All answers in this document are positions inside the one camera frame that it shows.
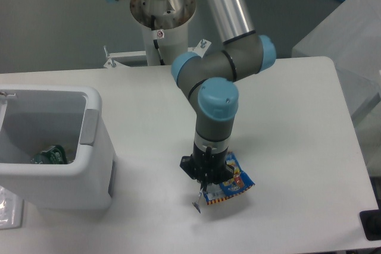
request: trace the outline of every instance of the metal bracket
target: metal bracket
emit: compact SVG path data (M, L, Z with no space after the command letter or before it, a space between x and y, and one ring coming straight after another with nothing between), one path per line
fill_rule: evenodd
M203 58L208 50L210 49L212 43L205 39L202 39L197 46L188 48L188 52L194 52ZM104 51L106 55L105 68L116 68L116 67L126 67L126 65L121 64L129 62L139 62L146 60L145 51L134 51L134 52L121 52L121 53L108 53L107 47L104 46Z

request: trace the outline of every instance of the table surface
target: table surface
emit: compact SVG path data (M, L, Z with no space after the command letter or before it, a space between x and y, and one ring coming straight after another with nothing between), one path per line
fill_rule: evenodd
M376 209L333 62L277 60L237 82L229 149L256 186L192 206L199 185L179 167L195 113L169 67L0 74L1 83L96 88L118 155L106 211L27 203L23 226L0 231L2 253L307 253L380 246L359 212Z

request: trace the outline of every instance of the white plastic bin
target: white plastic bin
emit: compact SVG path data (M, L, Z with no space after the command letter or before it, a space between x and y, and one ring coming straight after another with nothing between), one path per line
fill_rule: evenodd
M111 204L115 151L91 87L0 85L0 186L44 208ZM61 145L73 162L31 164Z

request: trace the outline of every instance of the blue wrapper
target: blue wrapper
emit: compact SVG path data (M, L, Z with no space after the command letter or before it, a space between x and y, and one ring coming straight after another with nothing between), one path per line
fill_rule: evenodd
M233 152L226 155L226 163L234 167L234 177L223 183L208 186L207 191L204 193L207 205L223 202L240 195L255 185L247 173L241 169Z

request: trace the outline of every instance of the robotic arm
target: robotic arm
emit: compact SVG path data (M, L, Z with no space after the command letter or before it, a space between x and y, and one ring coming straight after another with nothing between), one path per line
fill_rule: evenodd
M178 53L179 49L173 49L172 52L178 54L171 67L177 86L197 114L193 152L191 156L182 158L180 166L192 179L200 182L199 196L209 184L219 184L233 178L234 170L225 161L238 110L238 90L233 82L271 67L276 59L271 40L256 34L243 0L208 2L224 49L203 58L194 52L182 54ZM188 21L194 10L187 11L186 5L177 7L176 12L182 16L188 15L185 20ZM152 20L152 30L157 29L156 19L163 19L165 15L161 10L148 17ZM168 21L162 21L166 23L162 26L166 25L169 28L164 29L172 30L185 21L177 21L172 26Z

